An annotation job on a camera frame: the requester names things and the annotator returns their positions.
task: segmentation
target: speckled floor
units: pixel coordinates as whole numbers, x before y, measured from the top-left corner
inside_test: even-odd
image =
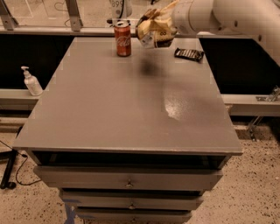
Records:
[[[0,118],[0,140],[12,145],[18,126],[24,122],[25,119]],[[256,142],[249,138],[245,123],[234,122],[234,128],[244,153],[229,160],[222,180],[205,193],[205,201],[192,213],[188,224],[280,224],[280,119],[261,123],[255,130]],[[0,145],[0,151],[7,150]],[[16,171],[24,160],[17,157],[11,181],[15,181]],[[19,181],[30,183],[37,179],[32,173],[33,166],[28,159],[18,174]],[[1,162],[0,178],[4,168],[5,163]],[[1,224],[62,224],[67,218],[58,190],[42,182],[0,190],[0,195]],[[75,224],[80,223],[84,221],[76,218]]]

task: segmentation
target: metal frame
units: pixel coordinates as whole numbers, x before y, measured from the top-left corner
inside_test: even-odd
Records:
[[[42,26],[18,26],[13,31],[0,27],[1,34],[29,34],[29,35],[65,35],[65,36],[91,36],[91,37],[113,37],[113,28],[80,28],[79,31],[72,31],[71,27],[42,27]]]
[[[13,31],[18,26],[18,22],[11,16],[9,8],[4,0],[0,0],[0,16],[3,22],[3,26],[8,31]]]
[[[74,32],[79,32],[83,26],[79,13],[79,8],[76,0],[66,0],[66,5],[70,17],[71,29]]]
[[[250,134],[250,138],[252,139],[253,142],[256,142],[256,137],[255,137],[255,128],[256,126],[260,123],[260,121],[263,119],[263,116],[256,116],[249,124],[247,127],[248,133]]]
[[[32,96],[28,90],[0,89],[0,109],[33,110],[39,96]]]
[[[258,101],[260,96],[253,94],[222,94],[221,97],[231,116],[280,116],[279,96],[275,101]]]

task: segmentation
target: red soda can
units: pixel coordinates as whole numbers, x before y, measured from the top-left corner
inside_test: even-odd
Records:
[[[131,55],[130,25],[127,21],[119,21],[114,26],[116,53],[126,57]]]

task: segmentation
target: chip bag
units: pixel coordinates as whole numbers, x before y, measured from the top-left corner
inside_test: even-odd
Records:
[[[145,48],[169,47],[177,29],[172,22],[172,11],[179,0],[162,10],[149,9],[136,25],[136,36]]]

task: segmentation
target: pump bottle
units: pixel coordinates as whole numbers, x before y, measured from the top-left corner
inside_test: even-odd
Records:
[[[29,73],[27,69],[29,69],[28,66],[22,66],[22,70],[24,70],[24,83],[27,86],[28,90],[32,95],[41,95],[43,93],[43,89],[41,85],[39,84],[37,78]]]

